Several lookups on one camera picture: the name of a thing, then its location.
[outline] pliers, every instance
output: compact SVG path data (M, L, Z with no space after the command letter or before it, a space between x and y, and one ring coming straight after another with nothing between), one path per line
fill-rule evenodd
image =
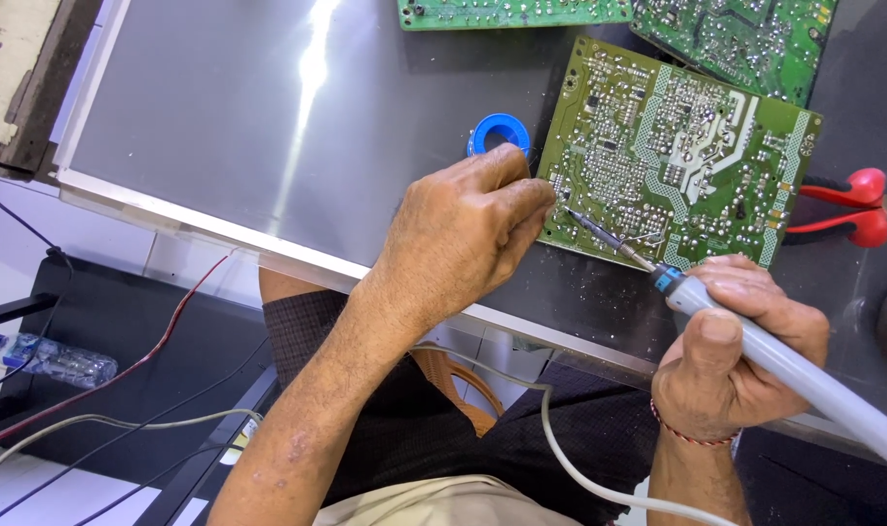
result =
M806 175L800 195L862 209L809 225L789 226L784 245L813 244L847 236L854 245L874 248L887 242L886 175L880 169L861 169L845 183Z

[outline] gray cable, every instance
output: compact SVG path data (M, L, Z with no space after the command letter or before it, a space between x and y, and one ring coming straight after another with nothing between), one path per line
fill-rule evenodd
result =
M189 420L180 420L180 422L167 422L165 424L148 424L148 425L144 426L142 429L144 429L144 430L167 430L167 429L171 429L171 428L178 428L181 426L190 426L192 424L199 424L201 422L213 420L216 418L220 418L222 416L227 416L228 414L238 414L238 413L244 413L244 414L249 415L250 418L252 420L254 420L256 424L261 424L261 422L262 422L262 415L254 412L254 411L251 411L250 409L230 409L228 411L221 411L221 412L218 412L215 414L207 414L206 416L201 416L199 418L191 418ZM73 417L68 418L66 420L62 420L60 422L57 422L56 424L47 426L47 427L43 428L42 430L40 430L39 432L36 432L33 435L21 440L20 442L18 442L16 445L12 446L11 448L8 448L5 451L5 453L2 453L2 455L0 456L0 465L2 465L2 462L4 462L9 457L11 457L15 453L17 453L19 450L26 448L30 443L40 440L41 438L44 438L45 436L47 436L57 430L61 430L62 428L65 428L66 426L70 426L70 425L76 424L78 422L85 422L85 421L89 421L89 420L92 420L95 422L100 422L103 424L109 424L110 426L115 426L117 428L126 428L129 430L133 430L140 425L140 424L133 424L130 422L122 422L122 420L116 420L115 418L111 418L109 416L104 416L102 414L80 414L79 416L73 416Z
M664 501L661 499L637 497L635 495L629 495L628 493L621 493L609 488L604 488L599 484L593 482L592 480L586 478L584 474L573 467L573 464L569 461L569 459L566 458L566 455L564 455L563 450L561 450L560 446L557 445L556 438L554 438L554 430L551 428L551 421L547 416L549 409L548 405L550 404L551 393L554 391L554 386L548 384L534 384L531 382L526 382L525 380L522 380L520 378L515 378L514 376L508 376L502 371L497 371L496 369L493 369L492 367L489 367L484 363L480 363L479 361L470 357L465 357L460 353L446 347L440 347L437 345L415 345L411 348L411 350L421 349L431 351L443 351L445 353L452 354L470 363L478 365L479 367L482 367L484 370L495 376L498 376L499 378L508 380L509 382L514 382L515 384L528 389L538 389L540 391L544 391L544 396L541 399L541 424L543 424L544 427L544 434L547 435L547 444L551 447L551 450L554 452L554 456L557 458L557 460L560 461L560 465L563 466L563 469L566 471L566 473L573 477L573 480L575 480L577 484L583 486L594 495L598 495L607 501L612 501L620 505L625 505L628 507L642 507L645 509L660 511L663 513L670 513L671 515L678 515L680 517L698 520L712 526L738 526L735 522L725 520L699 508L689 507L687 505L681 505L678 503L672 503L671 501Z

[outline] wrist bracelet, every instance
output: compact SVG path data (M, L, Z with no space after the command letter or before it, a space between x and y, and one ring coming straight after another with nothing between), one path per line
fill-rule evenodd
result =
M676 436L677 438L679 438L681 440L685 440L686 442L689 442L690 444L696 444L699 446L725 446L726 444L731 444L732 440L734 440L735 437L739 436L739 433L741 433L741 430L738 430L737 432L733 433L729 438L724 438L723 440L716 440L716 441L696 440L696 439L690 438L689 436L685 436L683 433L675 430L674 428L669 426L667 424L667 422L662 420L661 414L658 412L658 408L655 406L655 399L651 399L651 413L655 416L655 418L658 419L658 422L660 422L660 424L662 426L664 426L664 429L668 430L669 432L672 432L674 434L674 436Z

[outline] circuit board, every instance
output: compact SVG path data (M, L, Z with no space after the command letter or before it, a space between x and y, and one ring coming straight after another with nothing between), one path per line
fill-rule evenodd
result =
M638 0L631 29L712 77L806 108L837 0Z
M566 68L538 177L557 206L540 241L637 265L584 213L654 262L744 254L768 268L822 117L586 37Z
M408 31L630 22L631 0L397 0Z

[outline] red wire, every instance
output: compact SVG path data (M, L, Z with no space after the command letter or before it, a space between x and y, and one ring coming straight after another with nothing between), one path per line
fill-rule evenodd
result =
M32 422L38 421L40 418L43 418L44 416L47 416L50 413L54 413L56 411L63 409L64 407L73 403L74 401L82 400L100 389L105 389L108 386L111 386L115 382L118 382L122 378L130 375L132 373L132 371L134 371L139 366L141 366L143 363L145 363L146 361L151 359L151 357L156 355L157 352L161 350L161 347L164 347L164 344L168 342L168 339L170 338L170 333L174 330L174 326L177 325L177 318L180 317L180 312L183 311L183 306L187 304L187 301L190 300L193 293L195 293L196 290L203 284L203 281L206 281L206 279L209 278L209 275L212 274L212 272L216 269L216 267L219 267L224 261L226 261L227 257L228 256L223 256L222 259L217 261L216 264L213 265L212 268L209 269L209 271L206 274L203 274L203 277L200 278L200 281L196 282L196 284L193 286L193 288L191 288L189 291L187 291L187 294L183 297L183 300L180 300L180 303L177 304L177 309L174 310L174 315L172 317L170 317L170 323L168 324L168 329L164 331L164 336L161 337L161 340L157 342L157 345L154 346L154 349L152 349L151 352L147 353L145 355L145 357L143 357L142 359L137 361L134 365L132 365L128 369L126 369L126 370L122 371L121 373L119 373L118 375L116 375L114 378L112 378L110 381L106 382L105 384L102 384L101 386L97 386L95 388L89 389L87 391L83 391L83 392L75 395L73 398L69 398L64 401L61 401L60 403L58 403L52 407L49 407L49 408L45 409L44 411L41 411L41 412L35 414L34 416L26 418L25 420L22 420L21 422L18 422L17 424L0 431L0 440L17 432L18 430L31 424Z

